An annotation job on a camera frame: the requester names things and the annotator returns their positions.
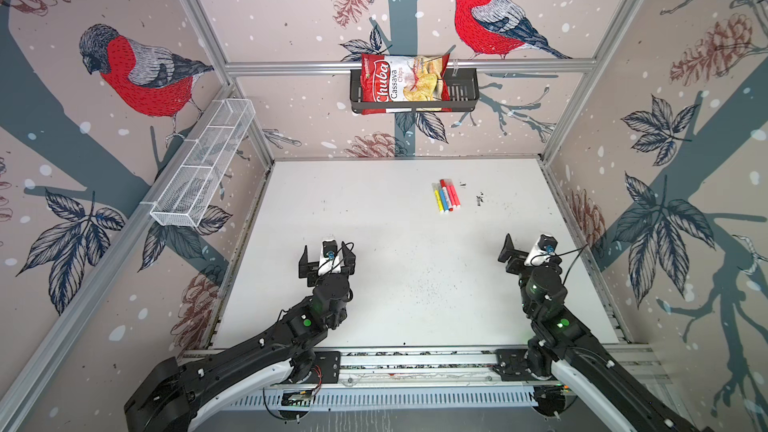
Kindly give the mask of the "pink highlighter pen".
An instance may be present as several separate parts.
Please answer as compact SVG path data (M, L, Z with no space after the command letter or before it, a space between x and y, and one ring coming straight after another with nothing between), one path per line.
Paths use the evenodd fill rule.
M461 207L461 202L460 202L458 193L456 191L456 188L455 188L453 182L451 180L447 180L446 183L447 183L448 190L449 190L449 192L451 194L451 197L452 197L452 203L454 204L453 205L454 208Z

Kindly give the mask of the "blue highlighter pen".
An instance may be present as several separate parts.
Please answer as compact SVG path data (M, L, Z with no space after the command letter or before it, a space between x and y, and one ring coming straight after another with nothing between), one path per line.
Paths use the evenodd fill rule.
M452 204L451 204L450 199L449 199L449 197L447 195L446 189L444 187L439 187L438 188L438 193L439 193L439 196L440 196L440 200L441 200L441 204L442 204L443 210L445 212L451 211Z

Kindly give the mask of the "white marker pen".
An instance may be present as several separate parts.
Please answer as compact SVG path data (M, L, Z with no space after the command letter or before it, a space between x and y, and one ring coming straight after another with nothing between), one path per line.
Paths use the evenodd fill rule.
M451 211L453 211L453 210L454 210L454 206L453 206L454 204L452 203L452 197L451 197L451 194L450 194L450 192L449 192L449 190L448 190L448 187L447 187L447 189L446 189L446 192L447 192L447 195L448 195L448 197L449 197L449 199L450 199L450 202L451 202L451 204L452 204L452 207L451 207Z

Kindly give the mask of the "yellow highlighter pen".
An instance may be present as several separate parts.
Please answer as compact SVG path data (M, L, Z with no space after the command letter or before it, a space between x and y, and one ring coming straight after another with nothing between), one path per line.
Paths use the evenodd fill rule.
M437 184L432 184L432 190L436 199L439 212L443 214L445 212L445 206L444 206L442 195L441 195L441 189Z

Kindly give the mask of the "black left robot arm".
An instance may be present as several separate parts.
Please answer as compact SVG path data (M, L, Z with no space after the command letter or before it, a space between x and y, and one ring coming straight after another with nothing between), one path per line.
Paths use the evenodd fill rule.
M279 313L256 336L185 364L159 362L124 405L130 431L193 431L230 403L273 384L298 383L311 375L314 347L347 318L353 299L354 245L322 243L311 262L304 251L298 276L311 294Z

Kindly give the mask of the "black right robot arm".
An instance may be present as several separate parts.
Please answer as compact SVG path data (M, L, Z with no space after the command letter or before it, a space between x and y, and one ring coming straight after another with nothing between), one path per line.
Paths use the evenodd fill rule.
M520 359L497 359L504 377L524 366L539 380L555 379L612 431L695 431L697 427L653 395L611 356L591 330L565 305L568 290L557 240L539 236L528 252L506 235L498 256L505 272L518 277L522 311L533 337Z

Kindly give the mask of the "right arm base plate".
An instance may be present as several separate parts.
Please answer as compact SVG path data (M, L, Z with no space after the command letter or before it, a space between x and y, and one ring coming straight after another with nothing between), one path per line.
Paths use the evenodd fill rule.
M552 372L558 358L544 349L524 347L501 348L494 352L492 370L504 382L552 382L562 384Z

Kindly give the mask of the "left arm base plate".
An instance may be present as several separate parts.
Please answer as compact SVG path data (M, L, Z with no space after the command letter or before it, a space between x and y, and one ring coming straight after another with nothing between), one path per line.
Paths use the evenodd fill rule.
M341 353L320 350L302 353L291 362L294 370L287 378L291 384L336 384L341 370Z

